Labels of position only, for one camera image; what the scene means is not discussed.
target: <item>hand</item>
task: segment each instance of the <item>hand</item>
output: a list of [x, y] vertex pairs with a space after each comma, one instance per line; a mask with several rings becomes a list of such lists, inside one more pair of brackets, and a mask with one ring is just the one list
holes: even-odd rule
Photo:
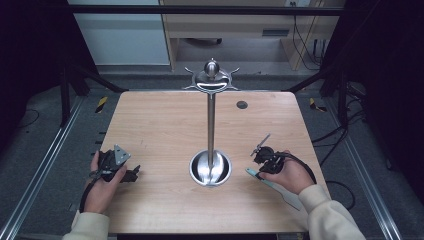
[[295, 160], [286, 157], [283, 169], [277, 174], [261, 172], [259, 176], [265, 180], [280, 184], [288, 191], [299, 194], [303, 189], [314, 184], [308, 172]]
[[[99, 151], [94, 154], [93, 160], [91, 161], [91, 171], [96, 171], [99, 166]], [[127, 166], [122, 166], [115, 174], [110, 182], [106, 182], [103, 178], [97, 180], [87, 196], [85, 201], [84, 212], [100, 213], [103, 214], [112, 202], [112, 198], [115, 195], [118, 184], [127, 171]]]

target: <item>chrome stand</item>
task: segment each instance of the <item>chrome stand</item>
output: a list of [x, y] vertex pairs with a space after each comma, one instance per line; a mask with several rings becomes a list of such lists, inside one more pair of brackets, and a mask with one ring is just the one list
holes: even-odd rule
[[190, 175], [202, 186], [215, 187], [223, 184], [231, 174], [230, 159], [221, 151], [214, 149], [215, 140], [215, 99], [216, 93], [227, 88], [238, 90], [231, 85], [231, 73], [219, 69], [218, 63], [211, 59], [204, 71], [193, 73], [192, 85], [185, 89], [195, 88], [207, 93], [208, 97], [208, 149], [198, 152], [190, 161]]

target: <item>finger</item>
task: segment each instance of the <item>finger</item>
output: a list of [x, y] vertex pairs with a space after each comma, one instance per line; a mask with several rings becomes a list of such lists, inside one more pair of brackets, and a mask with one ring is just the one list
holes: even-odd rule
[[118, 184], [121, 182], [122, 178], [124, 178], [125, 173], [127, 171], [127, 165], [122, 166], [116, 173], [115, 176], [112, 178], [110, 183], [112, 185], [118, 186]]
[[97, 150], [94, 154], [93, 160], [91, 160], [90, 169], [96, 171], [99, 168], [99, 151]]
[[271, 173], [266, 173], [266, 172], [260, 172], [259, 173], [259, 177], [271, 181], [271, 182], [275, 182], [278, 179], [277, 174], [271, 174]]

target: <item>black curtain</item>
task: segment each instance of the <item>black curtain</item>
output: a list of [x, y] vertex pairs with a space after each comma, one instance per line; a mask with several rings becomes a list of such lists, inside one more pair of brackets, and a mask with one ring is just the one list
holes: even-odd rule
[[[372, 2], [348, 1], [347, 7]], [[382, 0], [349, 46], [343, 72], [366, 88], [365, 110], [394, 168], [424, 203], [424, 2]], [[361, 19], [342, 17], [324, 67], [334, 61]]]
[[[57, 0], [68, 4], [66, 0]], [[72, 13], [45, 11], [42, 1], [0, 1], [0, 151], [8, 144], [28, 100], [60, 84], [64, 66], [77, 64], [97, 73]], [[78, 94], [89, 89], [73, 71], [69, 82]]]

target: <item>sleeve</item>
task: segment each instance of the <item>sleeve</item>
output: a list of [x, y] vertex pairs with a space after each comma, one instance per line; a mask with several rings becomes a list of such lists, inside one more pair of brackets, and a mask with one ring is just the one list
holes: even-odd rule
[[98, 213], [81, 213], [72, 231], [62, 240], [105, 240], [108, 237], [109, 218]]
[[299, 199], [309, 214], [311, 239], [365, 239], [349, 211], [330, 200], [321, 185], [305, 188]]

